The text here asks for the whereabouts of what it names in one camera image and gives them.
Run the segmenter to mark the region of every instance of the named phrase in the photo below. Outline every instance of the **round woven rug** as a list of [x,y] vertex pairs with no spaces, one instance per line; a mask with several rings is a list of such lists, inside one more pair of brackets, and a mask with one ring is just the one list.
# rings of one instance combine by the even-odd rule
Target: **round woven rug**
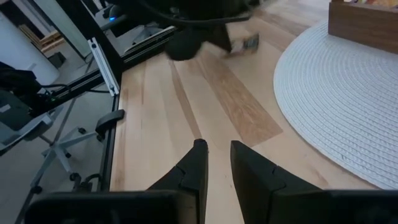
[[398,55],[328,35],[327,21],[278,61],[282,113],[322,154],[383,189],[398,189]]

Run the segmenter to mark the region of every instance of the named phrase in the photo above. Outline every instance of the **chair caster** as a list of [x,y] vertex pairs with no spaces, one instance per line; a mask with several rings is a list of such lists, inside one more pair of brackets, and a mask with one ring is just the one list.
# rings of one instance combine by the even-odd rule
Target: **chair caster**
[[103,139],[99,134],[97,134],[97,140],[98,140],[99,142],[103,142],[103,141],[104,141],[104,139]]
[[78,131],[79,131],[80,134],[86,134],[87,133],[86,129],[84,129],[84,128],[78,128]]
[[34,186],[34,187],[32,187],[32,188],[30,189],[30,192],[31,192],[32,194],[40,194],[40,193],[42,193],[42,191],[43,191],[43,188],[40,187],[40,186]]
[[77,178],[79,178],[80,177],[80,175],[78,174],[78,173],[72,173],[72,174],[70,174],[70,176],[69,176],[69,180],[70,181],[75,181]]

